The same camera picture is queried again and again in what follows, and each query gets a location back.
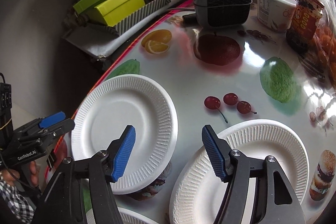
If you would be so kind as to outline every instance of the human hand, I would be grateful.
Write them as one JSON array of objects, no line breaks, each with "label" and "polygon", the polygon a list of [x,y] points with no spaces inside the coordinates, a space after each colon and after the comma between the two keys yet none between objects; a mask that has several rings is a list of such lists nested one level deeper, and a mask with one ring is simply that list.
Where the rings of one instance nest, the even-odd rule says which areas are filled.
[{"label": "human hand", "polygon": [[[32,161],[29,164],[29,170],[31,172],[31,183],[36,187],[39,185],[39,170],[36,168],[36,162]],[[15,170],[10,170],[14,176],[16,176],[18,179],[20,178],[20,174],[18,171]],[[3,170],[2,171],[2,176],[4,181],[10,185],[10,186],[14,186],[14,181],[15,178],[12,177],[12,175],[7,171],[7,170]]]}]

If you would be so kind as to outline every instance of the checkered sleeve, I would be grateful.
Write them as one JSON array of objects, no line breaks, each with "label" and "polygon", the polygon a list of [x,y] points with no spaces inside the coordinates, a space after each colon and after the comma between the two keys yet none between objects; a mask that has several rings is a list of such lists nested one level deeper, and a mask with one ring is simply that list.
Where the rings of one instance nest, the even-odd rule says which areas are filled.
[{"label": "checkered sleeve", "polygon": [[29,224],[32,221],[34,210],[21,196],[16,187],[8,185],[3,178],[0,178],[0,195],[7,203],[12,213],[23,223]]}]

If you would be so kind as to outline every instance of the yellow wire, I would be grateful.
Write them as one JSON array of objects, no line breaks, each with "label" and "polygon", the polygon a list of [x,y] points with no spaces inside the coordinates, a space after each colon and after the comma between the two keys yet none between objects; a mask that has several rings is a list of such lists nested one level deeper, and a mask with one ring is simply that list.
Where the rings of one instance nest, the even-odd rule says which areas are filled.
[{"label": "yellow wire", "polygon": [[11,122],[11,120],[12,120],[12,118],[10,118],[9,121],[6,122],[6,124],[3,127],[0,128],[0,130],[4,129]]}]

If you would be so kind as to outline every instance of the metal bolt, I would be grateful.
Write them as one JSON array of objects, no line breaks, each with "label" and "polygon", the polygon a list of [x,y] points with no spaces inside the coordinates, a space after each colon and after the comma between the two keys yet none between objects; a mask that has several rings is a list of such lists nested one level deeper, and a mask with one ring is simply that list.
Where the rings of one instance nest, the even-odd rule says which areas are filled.
[{"label": "metal bolt", "polygon": [[234,149],[231,151],[231,154],[235,157],[239,157],[242,153],[239,150]]},{"label": "metal bolt", "polygon": [[66,157],[63,159],[63,163],[64,164],[69,164],[71,162],[71,158],[70,157]]},{"label": "metal bolt", "polygon": [[107,155],[107,151],[106,150],[100,150],[98,151],[98,156],[99,157],[105,157]]},{"label": "metal bolt", "polygon": [[273,156],[267,156],[266,158],[269,162],[275,162],[275,157]]}]

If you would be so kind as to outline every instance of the white paper plate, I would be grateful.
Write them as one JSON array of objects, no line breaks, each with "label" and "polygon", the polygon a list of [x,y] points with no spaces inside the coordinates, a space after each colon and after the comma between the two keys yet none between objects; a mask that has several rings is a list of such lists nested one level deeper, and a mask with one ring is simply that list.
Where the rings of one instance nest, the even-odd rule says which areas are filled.
[{"label": "white paper plate", "polygon": [[[119,207],[118,209],[124,224],[157,224],[154,220],[151,220],[139,213]],[[92,209],[86,213],[86,219],[87,224],[96,224]]]},{"label": "white paper plate", "polygon": [[[309,163],[305,147],[293,130],[280,122],[260,119],[236,124],[218,137],[249,157],[275,156],[302,202],[308,187]],[[175,183],[169,206],[171,224],[213,224],[226,186],[215,176],[201,147]],[[250,179],[242,224],[250,223],[254,192],[255,178]]]},{"label": "white paper plate", "polygon": [[135,127],[136,140],[124,175],[111,183],[114,194],[133,193],[153,182],[169,163],[177,140],[173,101],[158,83],[121,75],[97,86],[80,105],[71,134],[75,160],[92,157]]}]

